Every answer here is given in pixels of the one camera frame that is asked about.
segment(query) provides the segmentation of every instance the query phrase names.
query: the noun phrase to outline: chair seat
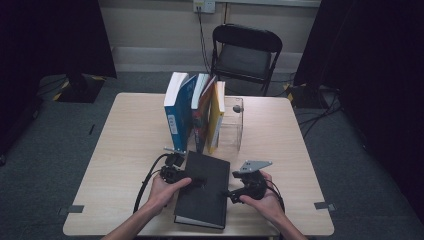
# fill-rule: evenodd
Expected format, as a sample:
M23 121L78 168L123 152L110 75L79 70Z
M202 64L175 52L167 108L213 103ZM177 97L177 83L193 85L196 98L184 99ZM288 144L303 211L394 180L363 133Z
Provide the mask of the chair seat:
M271 53L226 44L216 63L216 70L265 80L270 62Z

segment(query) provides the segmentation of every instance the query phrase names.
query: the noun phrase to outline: wall outlet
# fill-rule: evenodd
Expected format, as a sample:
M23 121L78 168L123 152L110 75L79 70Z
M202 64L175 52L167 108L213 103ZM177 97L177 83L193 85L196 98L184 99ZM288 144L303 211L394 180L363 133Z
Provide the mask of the wall outlet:
M193 12L215 13L215 0L193 0Z

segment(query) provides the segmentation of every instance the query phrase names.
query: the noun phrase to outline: carpeted floor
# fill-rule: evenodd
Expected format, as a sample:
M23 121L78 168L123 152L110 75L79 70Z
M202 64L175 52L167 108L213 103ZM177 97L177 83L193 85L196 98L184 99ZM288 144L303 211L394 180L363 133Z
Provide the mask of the carpeted floor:
M65 236L66 215L60 210L73 202L116 94L164 93L171 74L119 72L92 104L52 101L60 81L40 89L45 101L38 118L0 168L0 239L98 239ZM45 78L41 85L57 79ZM274 74L273 80L268 95L284 97L281 81L290 81L290 75ZM257 84L227 85L228 95L261 95ZM331 102L332 94L326 98ZM323 111L295 109L299 123ZM424 239L423 225L392 178L363 149L344 113L322 118L308 130L312 123L301 124L308 132L305 143L324 197L337 207L331 212L335 233L318 239Z

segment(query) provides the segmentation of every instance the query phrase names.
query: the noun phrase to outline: upright book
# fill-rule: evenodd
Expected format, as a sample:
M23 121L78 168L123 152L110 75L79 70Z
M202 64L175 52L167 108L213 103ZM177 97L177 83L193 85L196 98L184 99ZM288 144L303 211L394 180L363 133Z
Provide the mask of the upright book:
M186 152L187 142L193 129L191 100L197 76L174 72L166 90L164 107L171 132L174 151Z
M192 183L180 190L175 222L224 229L230 163L190 151L185 171L192 179L198 180L195 181L197 184Z
M196 152L203 153L209 123L209 107L215 77L199 74L191 102Z
M225 113L225 82L217 81L211 97L211 107L209 112L209 126L207 133L208 151L212 154L218 147L219 130Z

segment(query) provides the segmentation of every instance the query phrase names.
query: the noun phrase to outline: wooden table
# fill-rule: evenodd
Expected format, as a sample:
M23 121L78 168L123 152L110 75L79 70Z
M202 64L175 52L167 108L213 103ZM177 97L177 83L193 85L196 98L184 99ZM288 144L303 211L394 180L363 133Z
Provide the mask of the wooden table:
M66 235L106 235L131 214L138 191L153 162L172 146L164 94L121 93L112 106L73 205ZM286 214L305 234L327 236L334 226L327 209L317 210L324 198L290 102L285 98L243 97L244 125L240 151L220 144L212 156L229 161L231 171L245 160L272 161L270 173L284 198ZM149 183L141 200L148 197ZM230 176L229 189L242 187ZM146 236L277 236L278 231L253 208L228 199L224 230L176 224L174 201L139 233Z

